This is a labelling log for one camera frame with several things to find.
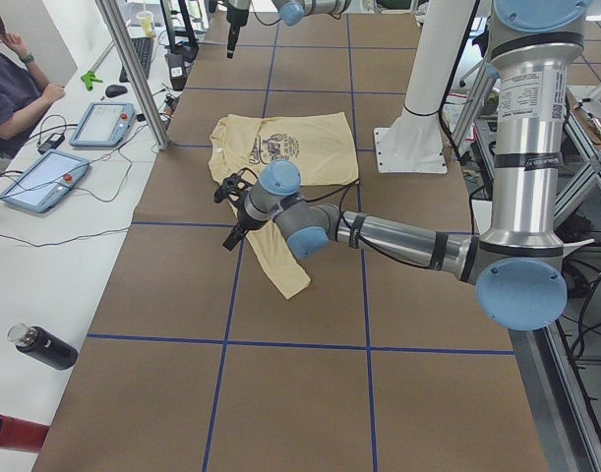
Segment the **cloth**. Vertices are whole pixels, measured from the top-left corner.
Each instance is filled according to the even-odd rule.
[[[29,73],[0,53],[0,126],[12,118],[14,112],[25,108],[40,97]],[[9,140],[0,139],[0,152],[14,156],[30,136],[32,128]]]
[[[246,118],[228,115],[210,135],[212,178],[221,183],[248,167],[259,174],[272,161],[284,159],[300,170],[302,185],[344,185],[359,176],[352,133],[343,113],[309,117]],[[271,221],[248,233],[261,267],[289,299],[311,278],[296,263]]]

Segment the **keyboard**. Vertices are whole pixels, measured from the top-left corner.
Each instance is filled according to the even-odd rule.
[[[153,38],[144,36],[132,37],[131,39],[134,50],[136,51],[136,55],[139,56],[139,61],[141,61],[141,66],[143,67],[143,72],[145,72],[145,77],[148,79],[150,77]],[[127,78],[125,67],[121,68],[119,82],[130,82]]]

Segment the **red cylinder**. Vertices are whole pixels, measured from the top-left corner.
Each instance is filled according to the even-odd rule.
[[[0,415],[0,448],[22,452],[39,452],[48,426],[11,416]]]

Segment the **tablet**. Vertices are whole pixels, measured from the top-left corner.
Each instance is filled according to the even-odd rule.
[[[115,148],[136,118],[132,103],[91,103],[70,144],[74,148]]]
[[[36,213],[55,207],[86,175],[90,162],[57,149],[47,151],[1,195],[10,205]]]

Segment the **dark blue shirt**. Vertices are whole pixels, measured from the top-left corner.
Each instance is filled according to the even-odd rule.
[[[0,54],[0,126],[9,121],[14,112],[25,108],[40,95],[29,73]],[[32,128],[27,129],[9,140],[0,139],[0,151],[16,155],[31,131]]]

